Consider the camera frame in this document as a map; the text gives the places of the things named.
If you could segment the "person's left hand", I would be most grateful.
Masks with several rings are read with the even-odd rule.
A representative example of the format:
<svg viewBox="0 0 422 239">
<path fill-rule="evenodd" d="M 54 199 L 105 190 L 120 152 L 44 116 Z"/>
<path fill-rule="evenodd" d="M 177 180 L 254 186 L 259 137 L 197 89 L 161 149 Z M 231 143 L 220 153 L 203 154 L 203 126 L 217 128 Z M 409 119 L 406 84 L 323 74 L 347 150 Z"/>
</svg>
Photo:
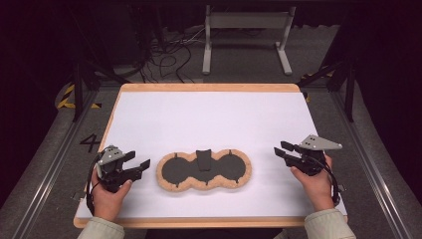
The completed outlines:
<svg viewBox="0 0 422 239">
<path fill-rule="evenodd" d="M 131 189 L 132 181 L 127 180 L 116 193 L 104 189 L 100 184 L 97 170 L 93 170 L 92 175 L 92 196 L 95 207 L 94 217 L 114 222 L 123 205 L 123 200 Z"/>
</svg>

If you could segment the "black metal stand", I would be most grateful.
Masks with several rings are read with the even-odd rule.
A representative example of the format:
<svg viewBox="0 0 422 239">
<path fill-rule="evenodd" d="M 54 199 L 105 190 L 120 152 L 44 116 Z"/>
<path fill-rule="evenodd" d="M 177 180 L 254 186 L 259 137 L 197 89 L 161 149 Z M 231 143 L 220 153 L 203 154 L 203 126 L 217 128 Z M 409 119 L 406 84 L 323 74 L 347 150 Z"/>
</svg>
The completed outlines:
<svg viewBox="0 0 422 239">
<path fill-rule="evenodd" d="M 114 72 L 92 63 L 88 60 L 78 60 L 73 64 L 73 77 L 75 83 L 75 114 L 73 122 L 76 122 L 84 112 L 84 95 L 83 85 L 86 85 L 90 91 L 97 91 L 100 88 L 100 78 L 96 76 L 96 72 L 105 75 L 107 79 L 111 79 L 121 85 L 129 84 L 129 81 L 116 75 Z"/>
<path fill-rule="evenodd" d="M 331 77 L 326 83 L 326 88 L 330 92 L 338 92 L 342 86 L 345 86 L 344 112 L 347 119 L 350 122 L 354 122 L 352 115 L 355 88 L 353 61 L 337 62 L 332 65 L 324 66 L 311 75 L 303 75 L 297 82 L 297 86 L 300 88 L 305 87 L 316 80 L 326 77 L 328 74 L 331 74 Z"/>
</svg>

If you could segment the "white metal stand frame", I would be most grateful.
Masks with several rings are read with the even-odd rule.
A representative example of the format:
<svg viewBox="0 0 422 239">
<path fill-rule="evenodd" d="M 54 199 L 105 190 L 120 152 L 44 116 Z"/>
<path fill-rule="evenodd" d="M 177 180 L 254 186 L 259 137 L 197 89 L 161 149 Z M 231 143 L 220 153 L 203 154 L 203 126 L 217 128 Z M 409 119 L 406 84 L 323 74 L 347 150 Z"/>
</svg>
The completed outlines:
<svg viewBox="0 0 422 239">
<path fill-rule="evenodd" d="M 293 73 L 286 54 L 286 45 L 290 35 L 293 21 L 296 14 L 296 7 L 290 7 L 281 12 L 213 12 L 211 6 L 206 6 L 205 14 L 205 48 L 203 56 L 202 73 L 211 73 L 212 57 L 212 29 L 281 29 L 282 39 L 275 43 L 275 47 L 287 76 Z"/>
</svg>

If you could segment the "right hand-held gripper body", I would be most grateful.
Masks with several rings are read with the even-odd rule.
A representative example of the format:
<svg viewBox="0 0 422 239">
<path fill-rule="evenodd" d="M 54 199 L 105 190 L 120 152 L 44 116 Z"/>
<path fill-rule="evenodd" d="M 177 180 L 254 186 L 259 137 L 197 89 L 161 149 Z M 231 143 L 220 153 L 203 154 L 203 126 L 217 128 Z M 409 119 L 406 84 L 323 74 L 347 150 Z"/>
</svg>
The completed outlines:
<svg viewBox="0 0 422 239">
<path fill-rule="evenodd" d="M 298 144 L 301 151 L 299 157 L 293 156 L 292 162 L 286 162 L 287 167 L 296 167 L 308 176 L 319 174 L 326 168 L 324 152 L 326 150 L 342 149 L 342 144 L 310 134 Z"/>
</svg>

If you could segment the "aluminium floor rail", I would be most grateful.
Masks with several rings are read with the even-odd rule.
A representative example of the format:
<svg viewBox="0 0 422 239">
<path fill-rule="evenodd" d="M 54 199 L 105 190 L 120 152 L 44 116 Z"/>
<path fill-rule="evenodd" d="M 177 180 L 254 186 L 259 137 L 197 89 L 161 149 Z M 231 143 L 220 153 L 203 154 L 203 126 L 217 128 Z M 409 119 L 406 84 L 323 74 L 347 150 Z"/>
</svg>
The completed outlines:
<svg viewBox="0 0 422 239">
<path fill-rule="evenodd" d="M 382 178 L 380 171 L 378 170 L 372 157 L 367 153 L 357 128 L 355 127 L 354 123 L 348 119 L 348 116 L 344 110 L 341 95 L 339 93 L 332 93 L 330 97 L 342 118 L 347 133 L 353 141 L 353 145 L 358 154 L 359 163 L 361 164 L 363 171 L 368 178 L 376 200 L 383 211 L 383 214 L 394 234 L 395 239 L 414 239 L 409 229 L 405 225 L 398 207 L 390 193 L 387 184 Z"/>
<path fill-rule="evenodd" d="M 72 121 L 67 128 L 66 134 L 59 146 L 57 153 L 55 154 L 53 161 L 44 177 L 37 187 L 35 195 L 32 197 L 31 203 L 29 204 L 24 216 L 22 217 L 19 226 L 17 227 L 12 239 L 27 239 L 29 232 L 32 230 L 35 221 L 37 220 L 49 194 L 54 187 L 57 177 L 63 167 L 65 157 L 68 154 L 69 148 L 73 143 L 73 140 L 86 116 L 91 104 L 97 97 L 97 92 L 87 92 L 86 99 L 81 106 L 82 112 L 76 121 Z"/>
</svg>

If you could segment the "person's right hand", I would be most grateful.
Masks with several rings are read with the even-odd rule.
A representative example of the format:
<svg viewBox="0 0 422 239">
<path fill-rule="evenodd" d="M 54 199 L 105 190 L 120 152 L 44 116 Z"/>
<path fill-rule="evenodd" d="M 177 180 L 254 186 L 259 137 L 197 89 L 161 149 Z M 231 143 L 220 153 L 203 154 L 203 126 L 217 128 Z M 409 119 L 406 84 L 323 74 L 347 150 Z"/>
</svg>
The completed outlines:
<svg viewBox="0 0 422 239">
<path fill-rule="evenodd" d="M 319 174 L 308 176 L 292 166 L 291 173 L 302 184 L 315 212 L 332 209 L 330 175 L 322 170 Z"/>
</svg>

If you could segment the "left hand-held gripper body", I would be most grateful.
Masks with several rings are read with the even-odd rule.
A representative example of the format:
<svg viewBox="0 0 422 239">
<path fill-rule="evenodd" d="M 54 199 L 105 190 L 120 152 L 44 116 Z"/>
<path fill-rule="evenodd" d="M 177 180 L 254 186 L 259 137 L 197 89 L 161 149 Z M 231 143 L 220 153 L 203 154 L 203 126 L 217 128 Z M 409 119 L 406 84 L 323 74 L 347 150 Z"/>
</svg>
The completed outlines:
<svg viewBox="0 0 422 239">
<path fill-rule="evenodd" d="M 117 192 L 129 180 L 129 169 L 123 169 L 120 159 L 125 155 L 118 147 L 110 145 L 101 152 L 96 163 L 100 183 L 107 191 Z"/>
</svg>

